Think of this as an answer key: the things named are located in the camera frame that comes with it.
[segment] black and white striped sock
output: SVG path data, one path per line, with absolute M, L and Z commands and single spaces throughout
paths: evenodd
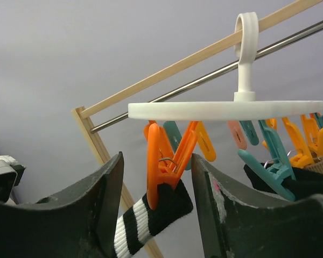
M 151 210 L 144 195 L 116 224 L 114 249 L 117 258 L 136 254 L 153 236 L 193 210 L 192 201 L 180 181 L 175 191 L 167 184 L 158 186 L 159 202 Z

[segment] wall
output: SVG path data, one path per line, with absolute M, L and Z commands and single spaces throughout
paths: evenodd
M 0 0 L 0 153 L 27 166 L 18 198 L 35 202 L 97 168 L 71 109 L 93 105 L 231 34 L 241 12 L 262 18 L 291 2 Z M 322 19 L 323 3 L 261 33 L 259 45 Z M 94 123 L 234 60 L 228 49 L 95 115 Z M 260 100 L 323 100 L 323 32 L 256 61 L 253 82 Z M 235 71 L 173 101 L 232 100 L 236 87 Z M 111 155 L 123 151 L 124 180 L 135 200 L 145 192 L 145 124 L 127 119 L 100 133 Z M 205 125 L 217 151 L 214 165 L 248 184 L 226 123 Z M 186 123 L 179 126 L 183 131 Z M 292 149 L 282 128 L 280 134 Z M 268 159 L 262 145 L 249 150 Z M 190 172 L 183 179 L 193 198 Z M 165 257 L 203 257 L 196 211 L 156 240 Z

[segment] metal pipe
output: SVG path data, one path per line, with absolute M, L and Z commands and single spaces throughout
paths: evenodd
M 289 46 L 289 45 L 291 45 L 291 44 L 293 44 L 295 42 L 298 42 L 298 41 L 300 41 L 302 39 L 305 39 L 305 38 L 307 38 L 307 37 L 309 37 L 311 35 L 314 35 L 317 32 L 320 32 L 322 30 L 323 30 L 323 20 L 320 21 L 319 23 L 316 23 L 316 24 L 314 24 L 314 25 L 312 25 L 312 26 L 310 26 L 308 28 L 305 28 L 304 30 L 299 31 L 299 32 L 287 37 L 287 38 L 284 38 L 284 39 L 282 39 L 282 40 L 280 40 L 280 41 L 278 41 L 278 42 L 276 42 L 274 44 L 271 44 L 271 45 L 269 45 L 267 47 L 264 47 L 264 48 L 260 49 L 257 52 L 256 60 L 260 59 L 260 58 L 262 58 L 264 56 L 267 56 L 267 55 L 269 55 L 271 53 L 274 53 L 274 52 L 276 52 L 276 51 L 278 51 L 278 50 L 280 50 L 280 49 L 282 49 L 284 47 L 287 47 L 287 46 Z M 237 67 L 238 67 L 238 60 L 233 62 L 233 63 L 230 63 L 230 64 L 228 64 L 228 65 L 226 65 L 224 67 L 221 67 L 218 70 L 215 70 L 215 71 L 213 71 L 213 72 L 211 72 L 211 73 L 209 73 L 209 74 L 207 74 L 207 75 L 205 75 L 205 76 L 203 76 L 201 78 L 198 78 L 195 81 L 192 81 L 192 82 L 187 83 L 187 84 L 185 84 L 185 85 L 183 85 L 183 86 L 181 86 L 181 87 L 179 87 L 179 88 L 177 88 L 175 90 L 172 90 L 172 91 L 170 91 L 170 92 L 168 92 L 168 93 L 166 93 L 166 94 L 164 94 L 164 95 L 162 95 L 162 96 L 160 96 L 158 98 L 155 98 L 155 99 L 153 99 L 153 100 L 151 100 L 149 102 L 164 102 L 164 101 L 166 101 L 166 100 L 168 100 L 170 98 L 173 98 L 173 97 L 178 96 L 178 95 L 180 95 L 182 93 L 185 93 L 185 92 L 187 92 L 187 91 L 189 91 L 191 89 L 194 89 L 194 88 L 196 88 L 196 87 L 198 87 L 198 86 L 200 86 L 200 85 L 202 85 L 202 84 L 204 84 L 206 82 L 209 82 L 209 81 L 211 81 L 213 79 L 216 79 L 216 78 L 218 78 L 218 77 L 220 77 L 220 76 L 222 76 L 222 75 L 224 75 L 226 73 L 229 73 L 230 71 L 233 71 L 233 70 L 237 69 Z M 119 115 L 119 116 L 117 116 L 115 118 L 112 118 L 112 119 L 110 119 L 110 120 L 108 120 L 108 121 L 106 121 L 106 122 L 104 122 L 104 123 L 102 123 L 100 125 L 97 125 L 97 126 L 93 127 L 90 131 L 91 131 L 91 133 L 99 132 L 100 130 L 102 130 L 102 129 L 106 128 L 106 127 L 109 127 L 111 125 L 114 125 L 114 124 L 116 124 L 116 123 L 118 123 L 120 121 L 123 121 L 126 118 L 128 118 L 128 112 L 123 113 L 123 114 L 121 114 L 121 115 Z

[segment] clothing rack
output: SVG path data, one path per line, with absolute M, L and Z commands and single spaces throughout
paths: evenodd
M 268 28 L 277 25 L 284 20 L 287 20 L 296 14 L 307 10 L 308 8 L 322 2 L 323 0 L 297 0 L 280 10 L 262 18 L 259 20 L 259 31 L 262 32 L 267 30 Z M 295 42 L 298 42 L 304 38 L 307 38 L 311 35 L 316 34 L 323 30 L 323 21 L 314 24 L 302 31 L 299 31 L 285 39 L 282 39 L 270 46 L 260 49 L 257 52 L 256 59 L 262 58 L 267 56 L 271 53 L 274 53 L 284 47 L 287 47 Z M 87 140 L 90 149 L 92 150 L 94 156 L 96 157 L 97 162 L 100 165 L 105 164 L 109 159 L 110 155 L 99 136 L 98 132 L 106 127 L 109 127 L 113 124 L 116 124 L 120 121 L 125 120 L 128 118 L 128 113 L 123 113 L 109 121 L 106 121 L 102 124 L 94 126 L 90 116 L 112 106 L 188 67 L 191 67 L 227 48 L 234 46 L 235 44 L 240 43 L 242 40 L 242 31 L 236 31 L 230 36 L 219 40 L 218 42 L 176 62 L 175 64 L 143 79 L 142 81 L 135 83 L 134 85 L 112 95 L 111 97 L 91 106 L 85 108 L 84 106 L 78 107 L 72 110 L 72 115 L 74 116 L 81 132 L 83 133 L 85 139 Z M 177 95 L 180 95 L 184 92 L 187 92 L 191 89 L 194 89 L 206 82 L 209 82 L 215 78 L 218 78 L 230 71 L 237 69 L 238 61 L 230 63 L 222 68 L 219 68 L 203 77 L 200 77 L 190 83 L 187 83 L 175 90 L 172 90 L 156 99 L 151 100 L 150 102 L 164 102 L 170 98 L 173 98 Z M 133 206 L 134 200 L 132 199 L 131 194 L 129 193 L 127 187 L 123 183 L 122 185 L 122 193 L 121 193 L 121 204 L 124 210 L 129 209 Z M 146 245 L 145 250 L 147 251 L 150 258 L 163 258 L 161 251 L 159 250 L 156 242 L 151 239 Z

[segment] wooden frame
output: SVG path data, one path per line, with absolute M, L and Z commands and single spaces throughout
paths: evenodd
M 298 13 L 305 11 L 306 9 L 323 2 L 323 0 L 297 0 L 280 10 L 262 18 L 259 20 L 259 31 L 262 32 L 267 30 L 274 25 L 277 25 L 284 20 L 287 20 Z M 90 130 L 94 127 L 94 124 L 91 121 L 90 116 L 166 79 L 170 76 L 179 73 L 180 71 L 191 67 L 229 47 L 234 46 L 235 44 L 240 43 L 242 40 L 242 31 L 237 31 L 216 43 L 164 68 L 163 70 L 139 81 L 132 86 L 121 90 L 120 92 L 104 99 L 103 101 L 85 108 L 79 107 L 77 109 L 72 110 L 72 115 L 74 116 L 81 132 L 83 133 L 85 139 L 87 140 L 91 151 L 95 155 L 97 162 L 100 165 L 103 165 L 110 159 L 110 155 L 101 140 L 101 137 L 97 132 L 92 133 Z M 122 193 L 121 193 L 121 203 L 124 210 L 132 207 L 134 204 L 134 200 L 130 195 L 127 187 L 123 183 Z M 150 258 L 163 258 L 162 253 L 160 252 L 156 242 L 154 240 L 150 240 L 146 245 L 145 249 Z

